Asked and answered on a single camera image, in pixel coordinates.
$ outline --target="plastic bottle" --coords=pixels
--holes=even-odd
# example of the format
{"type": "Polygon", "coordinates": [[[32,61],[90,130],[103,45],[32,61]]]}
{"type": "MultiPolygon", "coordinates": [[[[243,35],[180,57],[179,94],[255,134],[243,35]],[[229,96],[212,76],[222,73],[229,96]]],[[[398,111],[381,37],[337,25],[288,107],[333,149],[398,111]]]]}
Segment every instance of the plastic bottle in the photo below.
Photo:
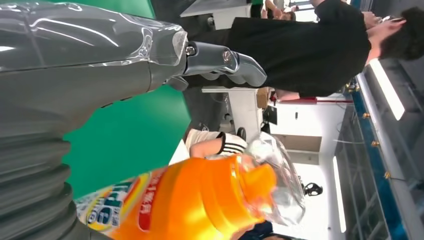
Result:
{"type": "Polygon", "coordinates": [[[249,150],[189,158],[104,188],[76,201],[78,218],[115,240],[228,240],[265,219],[298,223],[303,193],[285,150],[261,140],[249,150]]]}

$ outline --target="white table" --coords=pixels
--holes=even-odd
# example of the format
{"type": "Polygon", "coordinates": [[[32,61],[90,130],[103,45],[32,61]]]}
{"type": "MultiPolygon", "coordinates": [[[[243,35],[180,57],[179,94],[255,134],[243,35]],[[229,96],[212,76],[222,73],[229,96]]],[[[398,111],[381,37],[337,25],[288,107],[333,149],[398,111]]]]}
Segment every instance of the white table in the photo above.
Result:
{"type": "Polygon", "coordinates": [[[243,87],[204,87],[203,93],[228,93],[231,116],[235,129],[246,129],[246,140],[249,142],[261,133],[263,122],[262,109],[258,108],[257,89],[243,87]]]}
{"type": "Polygon", "coordinates": [[[171,160],[169,161],[169,165],[176,164],[178,162],[184,161],[190,157],[189,151],[187,150],[184,141],[181,140],[178,146],[173,153],[171,160]]]}
{"type": "Polygon", "coordinates": [[[212,14],[216,30],[229,29],[234,18],[250,18],[251,6],[246,0],[197,0],[179,16],[183,18],[212,14]]]}

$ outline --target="dark hair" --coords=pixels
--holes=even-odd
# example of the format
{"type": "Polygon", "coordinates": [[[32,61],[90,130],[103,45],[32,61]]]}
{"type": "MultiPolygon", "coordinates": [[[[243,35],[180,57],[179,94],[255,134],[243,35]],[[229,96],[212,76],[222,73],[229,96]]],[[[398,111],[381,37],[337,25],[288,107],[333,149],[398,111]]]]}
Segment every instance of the dark hair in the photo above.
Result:
{"type": "Polygon", "coordinates": [[[412,7],[400,15],[406,23],[381,42],[380,59],[415,60],[424,55],[424,11],[412,7]]]}
{"type": "Polygon", "coordinates": [[[290,15],[290,21],[296,21],[296,13],[294,11],[286,12],[286,14],[290,15]]]}

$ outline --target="green backdrop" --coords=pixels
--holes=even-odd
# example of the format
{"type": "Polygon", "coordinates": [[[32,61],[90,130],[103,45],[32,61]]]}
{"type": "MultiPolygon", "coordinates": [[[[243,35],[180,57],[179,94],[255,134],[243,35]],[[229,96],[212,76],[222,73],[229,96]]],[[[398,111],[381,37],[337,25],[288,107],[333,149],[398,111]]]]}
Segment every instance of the green backdrop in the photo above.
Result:
{"type": "MultiPolygon", "coordinates": [[[[149,0],[69,2],[155,16],[149,0]]],[[[189,122],[182,93],[168,86],[98,109],[82,128],[65,136],[72,143],[63,161],[71,166],[74,198],[166,166],[189,122]]]]}

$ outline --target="robotic hand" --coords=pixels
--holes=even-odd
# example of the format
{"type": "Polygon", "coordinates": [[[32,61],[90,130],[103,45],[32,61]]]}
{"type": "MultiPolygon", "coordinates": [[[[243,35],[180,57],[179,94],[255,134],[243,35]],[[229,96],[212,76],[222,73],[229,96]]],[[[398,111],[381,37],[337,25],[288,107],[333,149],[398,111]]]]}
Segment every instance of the robotic hand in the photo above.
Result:
{"type": "Polygon", "coordinates": [[[76,218],[64,134],[186,75],[259,86],[252,58],[179,25],[75,3],[0,4],[0,240],[107,240],[76,218]]]}

